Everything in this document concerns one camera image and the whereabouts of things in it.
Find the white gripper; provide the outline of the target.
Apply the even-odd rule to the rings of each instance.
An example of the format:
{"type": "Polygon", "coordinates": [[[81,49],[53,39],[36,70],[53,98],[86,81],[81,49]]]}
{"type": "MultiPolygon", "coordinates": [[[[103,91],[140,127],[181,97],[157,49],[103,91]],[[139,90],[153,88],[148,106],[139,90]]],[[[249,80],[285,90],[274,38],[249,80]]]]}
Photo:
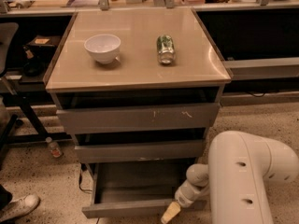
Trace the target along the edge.
{"type": "Polygon", "coordinates": [[[209,184],[205,186],[196,186],[190,181],[185,180],[175,193],[175,200],[169,204],[161,217],[161,222],[167,224],[170,222],[182,208],[188,208],[202,196],[209,193],[209,184]]]}

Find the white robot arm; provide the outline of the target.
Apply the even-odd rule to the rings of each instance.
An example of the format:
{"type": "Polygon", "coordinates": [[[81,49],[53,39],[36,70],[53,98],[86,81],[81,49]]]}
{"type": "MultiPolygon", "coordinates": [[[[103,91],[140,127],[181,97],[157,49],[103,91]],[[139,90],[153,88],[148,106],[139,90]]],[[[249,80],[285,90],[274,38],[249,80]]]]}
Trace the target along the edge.
{"type": "Polygon", "coordinates": [[[273,224],[264,183],[290,183],[298,174],[299,158],[289,146],[250,133],[220,133],[210,144],[208,163],[187,169],[161,222],[208,195],[212,224],[273,224]]]}

